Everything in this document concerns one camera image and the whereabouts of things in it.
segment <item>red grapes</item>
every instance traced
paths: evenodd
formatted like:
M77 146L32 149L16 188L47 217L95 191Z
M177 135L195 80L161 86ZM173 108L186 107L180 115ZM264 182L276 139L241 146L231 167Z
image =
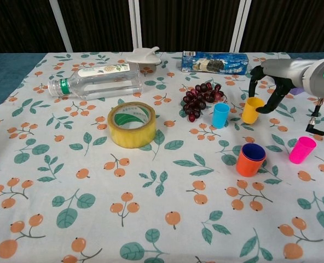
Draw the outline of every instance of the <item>red grapes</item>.
M201 115L201 110L206 108L206 102L213 103L220 101L224 92L221 91L222 86L216 84L214 89L210 82L196 85L194 89L186 92L183 101L186 103L183 110L189 116L189 121L194 122Z

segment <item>yellow tape roll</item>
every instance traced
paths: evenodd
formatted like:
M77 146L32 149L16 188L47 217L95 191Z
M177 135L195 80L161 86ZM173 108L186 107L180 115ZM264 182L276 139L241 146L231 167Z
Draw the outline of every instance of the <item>yellow tape roll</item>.
M141 102L127 102L113 108L107 122L112 140L124 148L139 148L150 143L156 134L156 114Z

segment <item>blue floor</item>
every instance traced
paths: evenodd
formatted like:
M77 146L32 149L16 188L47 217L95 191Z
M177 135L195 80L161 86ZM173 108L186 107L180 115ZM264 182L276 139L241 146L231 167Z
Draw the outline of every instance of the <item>blue floor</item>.
M288 54L294 59L324 59L324 52ZM45 53L0 54L0 104L45 55Z

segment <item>bottle label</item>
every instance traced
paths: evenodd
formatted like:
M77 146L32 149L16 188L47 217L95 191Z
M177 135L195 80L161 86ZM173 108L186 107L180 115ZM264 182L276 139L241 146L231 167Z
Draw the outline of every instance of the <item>bottle label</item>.
M68 88L68 81L67 81L67 78L62 78L59 80L60 82L60 88L61 88L61 91L64 95L67 95L67 94L70 94L70 89Z
M129 64L116 64L116 65L108 65L102 67L91 67L91 68L82 68L78 70L78 75L81 77L90 77L104 74L111 74L117 72L129 71Z

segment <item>blue cup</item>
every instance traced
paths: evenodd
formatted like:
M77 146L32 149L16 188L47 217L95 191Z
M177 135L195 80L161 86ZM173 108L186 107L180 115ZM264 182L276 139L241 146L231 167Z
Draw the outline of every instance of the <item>blue cup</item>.
M230 111L230 107L225 103L218 103L215 105L215 109L213 111L213 119L212 125L217 129L221 129L224 127L225 122L227 121L228 114Z

